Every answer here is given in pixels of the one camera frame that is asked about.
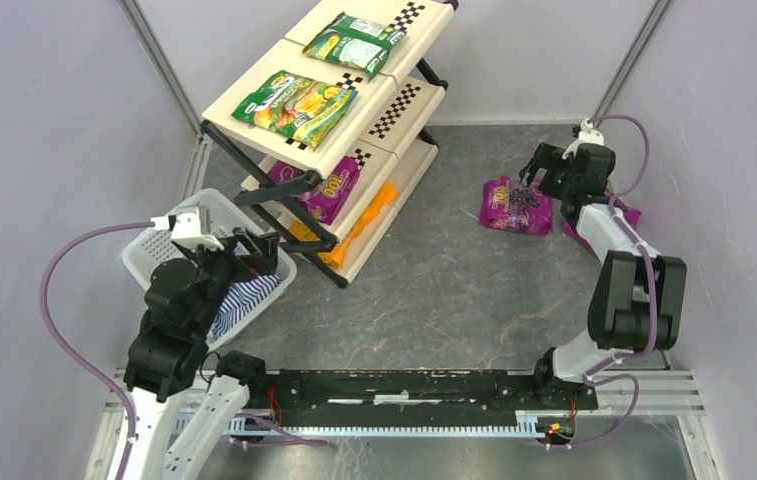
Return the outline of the green candy bag back side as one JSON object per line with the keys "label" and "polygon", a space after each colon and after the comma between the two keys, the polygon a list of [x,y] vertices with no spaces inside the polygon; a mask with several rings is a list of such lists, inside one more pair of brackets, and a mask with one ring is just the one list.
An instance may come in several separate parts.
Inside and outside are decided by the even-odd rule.
{"label": "green candy bag back side", "polygon": [[314,36],[302,54],[360,70],[372,80],[389,60],[394,46],[405,37],[406,30],[401,27],[341,12]]}

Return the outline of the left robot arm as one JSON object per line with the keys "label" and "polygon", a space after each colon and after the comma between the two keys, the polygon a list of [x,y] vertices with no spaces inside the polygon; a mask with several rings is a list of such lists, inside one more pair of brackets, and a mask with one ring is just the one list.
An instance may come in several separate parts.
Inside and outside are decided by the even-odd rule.
{"label": "left robot arm", "polygon": [[263,360],[225,354],[200,410],[177,441],[169,441],[185,393],[211,352],[208,334],[229,292],[276,270],[279,240],[274,233],[236,228],[212,247],[181,247],[154,268],[123,376],[136,410],[126,414],[131,451],[117,465],[119,478],[196,478],[226,424],[267,386]]}

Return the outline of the green yellow candy bag front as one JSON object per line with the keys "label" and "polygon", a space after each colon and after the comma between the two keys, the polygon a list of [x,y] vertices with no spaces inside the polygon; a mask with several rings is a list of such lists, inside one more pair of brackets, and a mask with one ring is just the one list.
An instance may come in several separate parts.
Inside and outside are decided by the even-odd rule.
{"label": "green yellow candy bag front", "polygon": [[281,70],[231,112],[246,125],[315,149],[347,114],[355,89]]}

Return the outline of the orange candy bag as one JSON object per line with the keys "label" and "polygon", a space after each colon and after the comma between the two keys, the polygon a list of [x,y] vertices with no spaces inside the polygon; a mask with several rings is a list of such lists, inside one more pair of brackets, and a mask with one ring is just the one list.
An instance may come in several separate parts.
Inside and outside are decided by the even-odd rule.
{"label": "orange candy bag", "polygon": [[382,209],[396,201],[397,198],[398,191],[394,184],[389,180],[385,181],[354,224],[344,241],[344,245],[347,246],[352,240],[359,237],[364,229],[380,215]]}
{"label": "orange candy bag", "polygon": [[[360,236],[365,226],[366,223],[364,220],[359,219],[342,242],[339,242],[329,252],[319,252],[319,258],[331,268],[342,268],[351,242]],[[315,233],[300,221],[295,221],[288,230],[299,241],[317,241],[319,239]]]}

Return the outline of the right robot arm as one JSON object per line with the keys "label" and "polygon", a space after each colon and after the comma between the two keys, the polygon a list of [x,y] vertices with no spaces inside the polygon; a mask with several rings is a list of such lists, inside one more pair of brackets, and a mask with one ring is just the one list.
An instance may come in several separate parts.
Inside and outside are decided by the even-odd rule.
{"label": "right robot arm", "polygon": [[533,391],[543,399],[557,391],[588,395],[596,374],[668,351],[679,338],[687,265],[650,246],[627,221],[607,188],[615,164],[614,151],[603,145],[542,143],[520,172],[560,201],[564,219],[601,263],[585,329],[535,365]]}

